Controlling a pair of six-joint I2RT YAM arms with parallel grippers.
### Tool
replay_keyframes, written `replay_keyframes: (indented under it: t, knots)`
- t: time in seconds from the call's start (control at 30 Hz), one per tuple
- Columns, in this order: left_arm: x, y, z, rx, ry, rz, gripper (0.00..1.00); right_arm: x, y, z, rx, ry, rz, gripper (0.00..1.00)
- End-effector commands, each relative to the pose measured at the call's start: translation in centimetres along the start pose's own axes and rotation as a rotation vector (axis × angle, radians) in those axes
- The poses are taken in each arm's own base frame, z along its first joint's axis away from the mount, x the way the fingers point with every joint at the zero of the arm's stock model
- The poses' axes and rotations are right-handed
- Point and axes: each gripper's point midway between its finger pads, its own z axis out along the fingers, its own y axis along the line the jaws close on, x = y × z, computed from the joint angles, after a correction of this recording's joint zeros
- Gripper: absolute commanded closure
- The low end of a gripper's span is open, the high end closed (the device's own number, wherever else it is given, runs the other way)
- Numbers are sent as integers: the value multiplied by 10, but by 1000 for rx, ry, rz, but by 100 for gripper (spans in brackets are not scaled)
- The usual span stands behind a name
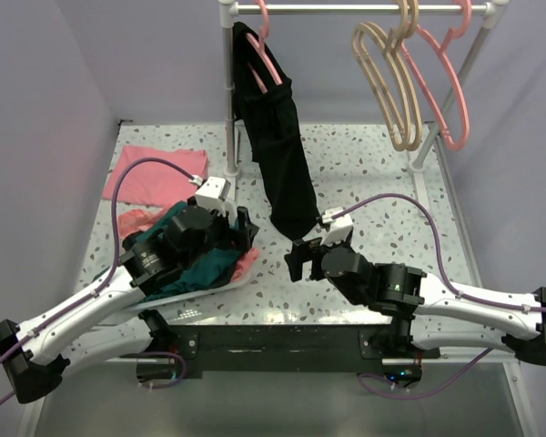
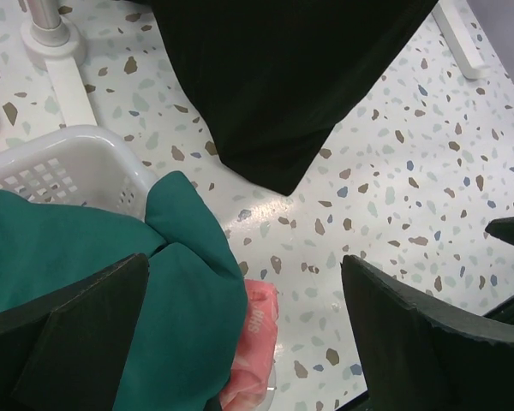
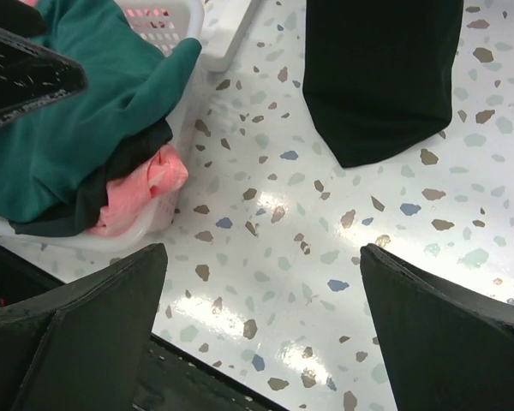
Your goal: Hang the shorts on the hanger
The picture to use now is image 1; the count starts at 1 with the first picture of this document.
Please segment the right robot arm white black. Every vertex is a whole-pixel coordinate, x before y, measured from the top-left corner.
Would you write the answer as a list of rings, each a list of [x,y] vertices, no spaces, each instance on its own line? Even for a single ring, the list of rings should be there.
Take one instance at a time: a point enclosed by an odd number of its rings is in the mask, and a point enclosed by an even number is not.
[[[371,263],[347,242],[293,242],[285,255],[291,281],[311,265],[312,280],[327,280],[352,305],[394,324],[384,343],[400,358],[441,347],[507,351],[546,367],[546,288],[508,293],[444,281],[421,269]]]

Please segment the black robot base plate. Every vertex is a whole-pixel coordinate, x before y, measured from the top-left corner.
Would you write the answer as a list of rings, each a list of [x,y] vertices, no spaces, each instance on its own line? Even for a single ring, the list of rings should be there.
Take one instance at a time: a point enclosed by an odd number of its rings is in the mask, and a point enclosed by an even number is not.
[[[210,371],[346,372],[381,371],[384,360],[413,363],[437,359],[399,335],[390,324],[184,325],[169,324],[145,310],[151,343],[120,357],[165,361],[166,352],[184,359],[188,378]]]

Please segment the teal green shorts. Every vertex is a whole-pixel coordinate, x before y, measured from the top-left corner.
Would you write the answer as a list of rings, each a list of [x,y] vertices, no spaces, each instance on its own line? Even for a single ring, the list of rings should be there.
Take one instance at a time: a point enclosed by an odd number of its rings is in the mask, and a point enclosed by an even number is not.
[[[125,239],[120,239],[124,250],[127,250],[134,242],[143,241],[153,231],[162,229],[173,216],[181,213],[186,206],[186,202],[180,201],[170,208],[163,208],[166,213],[151,229],[145,232],[136,232]],[[141,303],[227,285],[241,256],[242,253],[238,250],[212,249],[191,269],[185,271],[178,280],[156,289],[150,296],[142,299]]]

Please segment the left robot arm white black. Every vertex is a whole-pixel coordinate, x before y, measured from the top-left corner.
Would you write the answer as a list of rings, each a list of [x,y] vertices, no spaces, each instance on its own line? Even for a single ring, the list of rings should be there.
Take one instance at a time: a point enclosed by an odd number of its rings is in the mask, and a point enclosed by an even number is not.
[[[170,335],[155,306],[234,282],[257,256],[258,231],[244,207],[178,202],[128,235],[112,264],[66,300],[30,320],[0,322],[0,366],[12,397],[37,401],[91,361],[164,355]]]

